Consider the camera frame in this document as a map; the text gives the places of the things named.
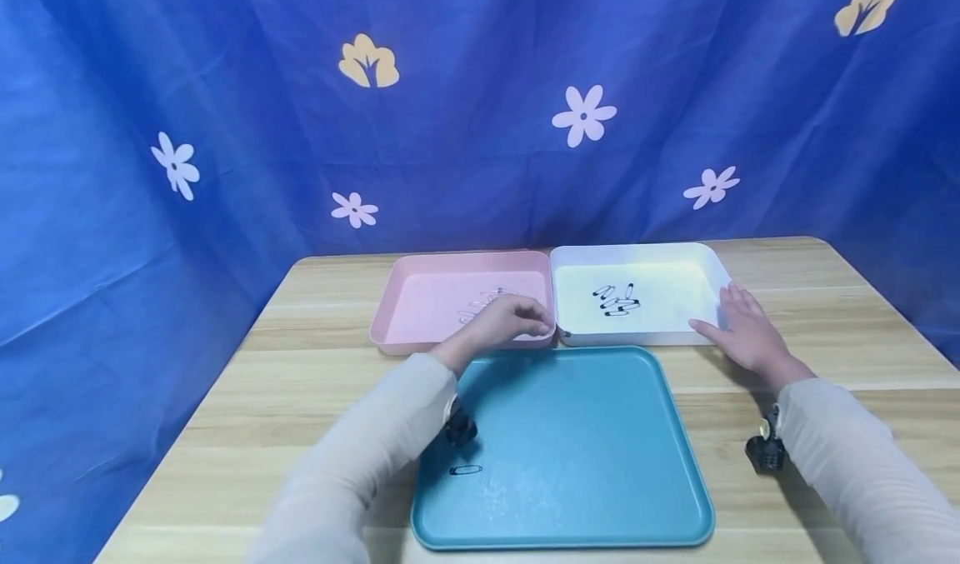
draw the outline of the white sleeve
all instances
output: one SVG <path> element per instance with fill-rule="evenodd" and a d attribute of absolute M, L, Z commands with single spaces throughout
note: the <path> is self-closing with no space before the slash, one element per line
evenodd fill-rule
<path fill-rule="evenodd" d="M 373 497 L 443 429 L 456 387 L 426 354 L 391 370 L 296 465 L 250 562 L 367 564 L 363 526 Z"/>
<path fill-rule="evenodd" d="M 791 461 L 867 564 L 960 562 L 960 516 L 850 392 L 810 379 L 777 404 Z"/>

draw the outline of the blue tray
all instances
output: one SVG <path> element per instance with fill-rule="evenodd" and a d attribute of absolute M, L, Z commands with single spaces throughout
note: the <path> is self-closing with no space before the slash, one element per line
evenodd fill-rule
<path fill-rule="evenodd" d="M 424 452 L 411 512 L 429 550 L 686 547 L 713 534 L 657 358 L 639 347 L 503 352 L 460 381 L 478 435 Z"/>

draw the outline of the wrist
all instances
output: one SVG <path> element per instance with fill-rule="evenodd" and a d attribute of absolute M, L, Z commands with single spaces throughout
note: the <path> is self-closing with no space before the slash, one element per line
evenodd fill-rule
<path fill-rule="evenodd" d="M 467 327 L 463 327 L 430 350 L 430 355 L 437 358 L 438 362 L 449 368 L 459 379 L 473 358 L 479 356 L 482 351 L 473 333 Z"/>
<path fill-rule="evenodd" d="M 816 375 L 806 363 L 789 353 L 779 354 L 766 360 L 757 368 L 757 374 L 775 395 L 794 382 L 815 379 Z"/>

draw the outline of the table surface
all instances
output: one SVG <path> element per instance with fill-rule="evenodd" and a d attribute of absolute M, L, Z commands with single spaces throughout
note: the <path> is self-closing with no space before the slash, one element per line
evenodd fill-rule
<path fill-rule="evenodd" d="M 710 242 L 756 293 L 796 355 L 851 389 L 899 445 L 960 501 L 960 375 L 826 243 L 812 238 Z M 291 465 L 399 360 L 367 337 L 397 256 L 309 258 L 282 285 L 203 400 L 98 564 L 235 563 Z M 770 401 L 712 348 L 661 347 L 661 360 L 716 508 L 712 540 L 693 551 L 426 552 L 409 531 L 413 471 L 371 511 L 374 564 L 488 562 L 857 562 L 795 470 L 758 477 L 743 444 Z"/>

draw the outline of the flower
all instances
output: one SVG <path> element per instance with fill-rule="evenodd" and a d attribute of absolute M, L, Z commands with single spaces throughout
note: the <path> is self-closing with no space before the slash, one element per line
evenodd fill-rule
<path fill-rule="evenodd" d="M 386 47 L 374 46 L 370 37 L 360 33 L 353 40 L 353 44 L 343 44 L 340 72 L 357 85 L 370 87 L 370 69 L 374 70 L 373 80 L 378 87 L 390 87 L 400 80 L 397 59 L 393 57 L 393 52 Z"/>
<path fill-rule="evenodd" d="M 193 202 L 193 190 L 190 189 L 190 183 L 196 183 L 200 180 L 200 171 L 188 160 L 193 157 L 193 146 L 190 143 L 184 143 L 181 147 L 174 149 L 170 138 L 163 131 L 157 135 L 160 141 L 160 148 L 151 146 L 153 157 L 160 162 L 167 170 L 167 180 L 170 181 L 170 189 L 174 192 L 179 191 L 183 198 L 188 202 Z"/>
<path fill-rule="evenodd" d="M 700 210 L 707 205 L 707 202 L 720 202 L 727 196 L 727 190 L 730 187 L 740 183 L 740 179 L 730 178 L 733 177 L 734 171 L 737 171 L 737 167 L 729 167 L 726 171 L 721 172 L 720 177 L 718 177 L 712 168 L 707 168 L 700 175 L 703 185 L 701 187 L 690 187 L 686 192 L 683 192 L 683 197 L 697 199 L 693 204 L 694 210 Z"/>
<path fill-rule="evenodd" d="M 833 17 L 833 23 L 841 37 L 850 36 L 854 26 L 857 26 L 854 35 L 862 35 L 883 24 L 887 18 L 887 10 L 893 2 L 894 0 L 851 0 L 847 6 L 840 8 Z"/>
<path fill-rule="evenodd" d="M 359 229 L 363 222 L 370 225 L 377 224 L 377 219 L 371 215 L 374 212 L 379 212 L 380 209 L 372 204 L 363 205 L 360 193 L 350 193 L 349 199 L 341 196 L 340 193 L 334 193 L 333 201 L 340 204 L 341 207 L 330 212 L 331 217 L 350 217 L 350 226 L 354 229 Z"/>
<path fill-rule="evenodd" d="M 3 478 L 3 471 L 0 470 L 0 478 Z M 0 495 L 0 522 L 10 518 L 20 507 L 20 498 L 15 495 Z"/>
<path fill-rule="evenodd" d="M 607 121 L 617 115 L 617 109 L 614 106 L 598 108 L 601 97 L 603 97 L 603 87 L 600 85 L 590 88 L 586 97 L 580 97 L 576 87 L 567 87 L 567 105 L 570 106 L 570 111 L 554 116 L 553 126 L 570 127 L 570 133 L 567 134 L 569 147 L 579 146 L 584 133 L 593 141 L 599 141 L 603 136 L 603 125 L 600 121 Z"/>

